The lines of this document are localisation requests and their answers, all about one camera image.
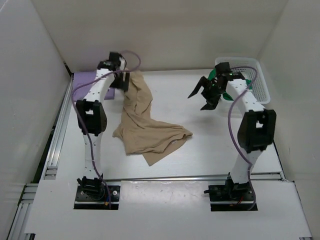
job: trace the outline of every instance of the beige cloth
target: beige cloth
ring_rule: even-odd
[[[192,135],[183,126],[151,119],[152,100],[142,73],[130,73],[121,123],[113,133],[113,137],[122,139],[127,155],[143,154],[149,166],[180,148]]]

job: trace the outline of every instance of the purple cloth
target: purple cloth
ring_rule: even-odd
[[[75,72],[73,77],[72,90],[82,84],[92,82],[93,80],[95,80],[95,77],[96,77],[95,71]],[[88,85],[75,91],[74,100],[75,101],[82,100],[88,94],[90,88],[91,88],[91,85]],[[115,89],[109,88],[104,99],[105,100],[115,99]]]

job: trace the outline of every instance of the plastic basket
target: plastic basket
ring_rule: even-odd
[[[265,77],[264,77],[264,74],[262,73],[259,62],[256,59],[249,58],[249,57],[239,57],[239,56],[218,57],[215,59],[215,65],[223,62],[229,62],[230,68],[242,67],[242,66],[255,68],[258,72],[258,76],[252,85],[252,94],[261,104],[268,104],[270,102],[270,95],[269,95],[269,91],[265,81]],[[237,68],[234,71],[242,73],[246,79],[251,81],[255,77],[255,71],[250,68]]]

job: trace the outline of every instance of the purple towel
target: purple towel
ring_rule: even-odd
[[[93,80],[95,80],[95,77],[96,77],[95,71],[75,72],[73,77],[72,90],[82,84],[92,82]],[[91,85],[88,85],[75,91],[74,100],[75,101],[82,100],[88,94],[90,88],[91,88]],[[104,99],[105,100],[115,99],[115,89],[109,88]]]

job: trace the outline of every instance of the robotic arm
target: robotic arm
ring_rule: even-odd
[[[102,135],[107,128],[107,116],[102,103],[109,87],[121,89],[124,92],[128,90],[130,75],[122,72],[125,67],[126,60],[122,55],[110,52],[109,59],[101,61],[97,66],[96,82],[90,88],[89,93],[83,100],[78,100],[75,104],[86,128],[78,117],[78,125],[84,138],[85,166],[82,180],[78,178],[77,181],[83,192],[95,199],[104,194],[102,180],[98,177],[98,174],[103,177],[100,149]]]
[[[228,62],[219,63],[215,66],[215,70],[216,78],[208,80],[203,76],[188,97],[197,94],[202,86],[204,89],[201,94],[206,99],[206,105],[201,110],[216,109],[221,95],[225,92],[236,99],[246,91],[247,82],[244,76],[240,72],[232,72]],[[251,168],[239,154],[225,185],[209,186],[209,190],[205,191],[210,194],[212,202],[238,201],[243,198],[246,201],[253,200],[248,169],[253,169],[262,151],[266,150],[274,139],[276,124],[274,110],[265,109],[250,91],[238,99],[236,105],[243,116],[237,140],[242,148],[241,153],[251,163]]]

